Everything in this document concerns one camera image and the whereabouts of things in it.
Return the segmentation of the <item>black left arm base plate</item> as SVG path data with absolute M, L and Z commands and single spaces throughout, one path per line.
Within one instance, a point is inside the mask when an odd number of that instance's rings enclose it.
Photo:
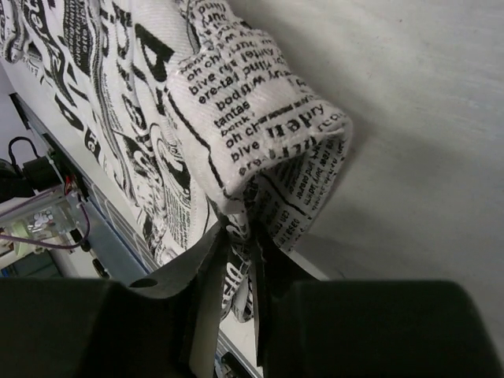
M 43 139 L 50 147 L 49 153 L 44 156 L 38 153 L 28 137 L 17 136 L 9 141 L 10 161 L 1 160 L 1 203 L 13 198 L 33 198 L 36 192 L 49 190 L 60 183 L 64 184 L 66 195 L 76 189 L 84 198 L 89 197 L 89 190 L 79 169 L 47 133 L 43 134 Z M 22 165 L 17 164 L 13 153 L 13 145 L 20 141 L 28 142 L 35 155 L 33 160 Z

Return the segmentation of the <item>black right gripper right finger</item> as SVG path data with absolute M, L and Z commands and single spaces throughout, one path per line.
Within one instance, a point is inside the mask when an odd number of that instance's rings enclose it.
M 500 377 L 474 301 L 446 280 L 318 280 L 254 229 L 257 364 L 267 377 Z

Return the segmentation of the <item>newspaper print trousers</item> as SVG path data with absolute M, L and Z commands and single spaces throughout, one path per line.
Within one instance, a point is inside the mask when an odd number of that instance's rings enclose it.
M 222 309 L 249 321 L 251 224 L 295 247 L 335 185 L 351 119 L 226 1 L 4 1 L 1 55 L 46 89 L 159 265 L 223 224 Z

